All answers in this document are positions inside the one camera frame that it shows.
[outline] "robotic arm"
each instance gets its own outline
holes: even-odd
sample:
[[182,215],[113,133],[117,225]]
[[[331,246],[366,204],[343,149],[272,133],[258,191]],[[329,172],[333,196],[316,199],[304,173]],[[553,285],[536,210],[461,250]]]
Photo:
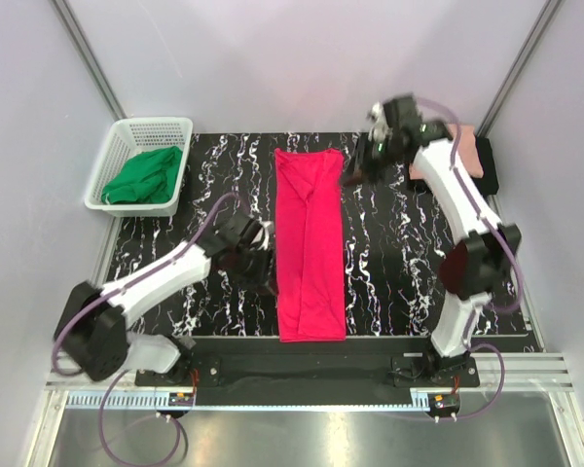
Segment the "robotic arm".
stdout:
[[182,241],[173,251],[134,274],[96,289],[77,285],[55,331],[58,339],[81,309],[101,296],[106,301],[79,320],[64,337],[62,348],[93,380],[104,380],[119,370],[149,370],[179,383],[191,370],[191,342],[129,331],[161,301],[224,270],[243,287],[275,293],[273,224],[260,223],[236,212],[222,226],[209,229],[195,244]]
[[474,327],[491,301],[493,286],[510,273],[507,253],[491,229],[513,256],[521,233],[515,225],[502,225],[467,175],[444,123],[425,122],[412,95],[375,104],[369,118],[374,124],[359,137],[342,184],[377,183],[398,162],[423,174],[448,219],[455,246],[439,270],[446,297],[417,373],[456,372],[466,364]]

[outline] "black marble table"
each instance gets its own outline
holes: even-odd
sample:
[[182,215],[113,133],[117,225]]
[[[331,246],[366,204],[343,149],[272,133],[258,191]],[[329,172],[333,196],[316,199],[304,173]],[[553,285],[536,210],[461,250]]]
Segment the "black marble table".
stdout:
[[[216,199],[229,191],[248,201],[254,217],[273,220],[274,149],[336,148],[347,159],[355,137],[352,133],[194,135],[177,214],[124,219],[108,280],[142,268],[190,237]],[[348,334],[427,335],[436,326],[443,304],[444,289],[436,272],[452,247],[436,199],[407,192],[404,167],[396,166],[383,184],[345,190],[342,201]],[[513,296],[513,284],[506,282],[495,291],[494,302],[505,305]],[[149,311],[135,329],[194,336],[276,336],[275,298],[239,290],[226,274],[214,272],[205,282]],[[489,310],[476,330],[476,334],[525,332],[521,313],[505,316]]]

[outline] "pink cloth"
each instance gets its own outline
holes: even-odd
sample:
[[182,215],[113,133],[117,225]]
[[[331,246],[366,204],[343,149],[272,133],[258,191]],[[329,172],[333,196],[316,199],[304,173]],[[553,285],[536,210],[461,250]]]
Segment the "pink cloth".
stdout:
[[[456,136],[456,125],[447,124],[448,131],[452,136]],[[478,158],[478,149],[476,149],[476,135],[474,134],[474,125],[460,126],[460,142],[458,143],[458,155],[465,166],[465,170],[472,178],[482,178],[485,171]],[[409,167],[409,176],[412,180],[420,180],[423,177],[419,170],[412,165]]]
[[342,341],[344,235],[340,151],[276,149],[277,317],[283,342]]

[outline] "white wall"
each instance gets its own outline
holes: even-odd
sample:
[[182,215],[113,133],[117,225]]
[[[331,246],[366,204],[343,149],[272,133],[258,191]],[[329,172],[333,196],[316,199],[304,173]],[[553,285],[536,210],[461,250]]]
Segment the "white wall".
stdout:
[[82,203],[110,114],[47,1],[0,0],[0,467],[15,466],[71,287],[108,220]]
[[544,0],[70,0],[126,112],[345,131],[415,91],[479,124]]
[[543,337],[584,411],[584,0],[562,6],[491,138]]

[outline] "laundry basket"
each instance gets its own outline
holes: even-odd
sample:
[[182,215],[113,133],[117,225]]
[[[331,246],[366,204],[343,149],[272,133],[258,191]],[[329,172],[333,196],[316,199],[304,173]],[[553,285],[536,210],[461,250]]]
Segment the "laundry basket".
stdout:
[[[177,212],[182,177],[188,161],[188,150],[193,132],[189,119],[157,117],[125,119],[115,122],[106,137],[101,157],[91,178],[85,205],[89,209],[106,211],[116,217],[165,217]],[[164,204],[106,204],[101,191],[121,171],[128,159],[155,149],[177,146],[182,150],[182,161],[172,198]]]

